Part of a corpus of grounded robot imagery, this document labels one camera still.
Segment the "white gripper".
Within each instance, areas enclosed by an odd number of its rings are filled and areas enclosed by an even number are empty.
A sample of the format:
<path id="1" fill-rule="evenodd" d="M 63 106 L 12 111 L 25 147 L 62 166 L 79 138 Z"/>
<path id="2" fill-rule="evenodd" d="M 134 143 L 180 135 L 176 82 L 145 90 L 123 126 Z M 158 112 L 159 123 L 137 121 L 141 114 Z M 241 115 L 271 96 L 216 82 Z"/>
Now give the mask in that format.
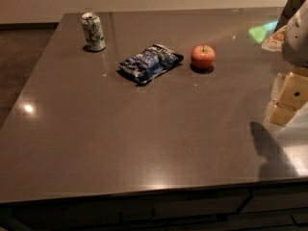
<path id="1" fill-rule="evenodd" d="M 282 56 L 290 64 L 308 67 L 308 0 L 288 21 L 283 38 Z M 308 76 L 289 72 L 278 94 L 277 104 L 267 107 L 267 121 L 285 126 L 308 101 Z"/>

